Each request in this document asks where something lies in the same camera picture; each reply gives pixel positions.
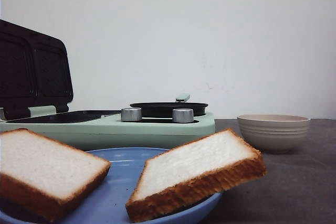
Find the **mint green sandwich maker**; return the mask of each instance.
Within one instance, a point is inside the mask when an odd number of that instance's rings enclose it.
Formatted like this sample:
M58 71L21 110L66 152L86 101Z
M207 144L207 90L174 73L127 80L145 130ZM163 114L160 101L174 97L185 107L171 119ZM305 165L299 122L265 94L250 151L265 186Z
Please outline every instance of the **mint green sandwich maker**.
M63 42L0 20L0 131L27 128L82 150L173 148L215 132L208 104L187 102L189 94L68 112L73 97Z

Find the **pan handle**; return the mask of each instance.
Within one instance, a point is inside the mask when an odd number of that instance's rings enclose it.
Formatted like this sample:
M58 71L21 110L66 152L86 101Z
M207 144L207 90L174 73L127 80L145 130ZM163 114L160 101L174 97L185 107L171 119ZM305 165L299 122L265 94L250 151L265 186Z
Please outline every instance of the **pan handle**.
M189 100L189 98L190 94L182 93L176 97L176 102L186 102L187 100Z

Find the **white bread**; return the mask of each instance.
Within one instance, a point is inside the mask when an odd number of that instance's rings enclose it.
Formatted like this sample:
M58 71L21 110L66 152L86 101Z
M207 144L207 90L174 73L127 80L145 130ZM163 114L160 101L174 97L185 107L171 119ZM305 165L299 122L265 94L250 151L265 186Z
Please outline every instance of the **white bread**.
M53 222L105 178L108 160L27 129L0 133L0 196Z
M266 172L260 151L227 129L147 160L125 207L132 222L150 220Z

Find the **ceramic bowl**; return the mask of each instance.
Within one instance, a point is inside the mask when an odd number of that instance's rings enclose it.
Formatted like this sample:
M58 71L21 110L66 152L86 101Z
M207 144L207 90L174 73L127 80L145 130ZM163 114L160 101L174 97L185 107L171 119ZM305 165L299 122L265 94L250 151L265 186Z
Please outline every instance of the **ceramic bowl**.
M295 115L240 115L240 132L253 147L271 153L285 153L306 138L310 119Z

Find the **open lid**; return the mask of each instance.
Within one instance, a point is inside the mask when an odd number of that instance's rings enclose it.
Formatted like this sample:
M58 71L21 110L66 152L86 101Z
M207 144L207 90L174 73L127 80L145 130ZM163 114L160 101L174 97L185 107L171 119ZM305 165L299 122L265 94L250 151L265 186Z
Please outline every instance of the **open lid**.
M8 120L30 117L28 107L67 112L73 99L62 41L0 20L0 107Z

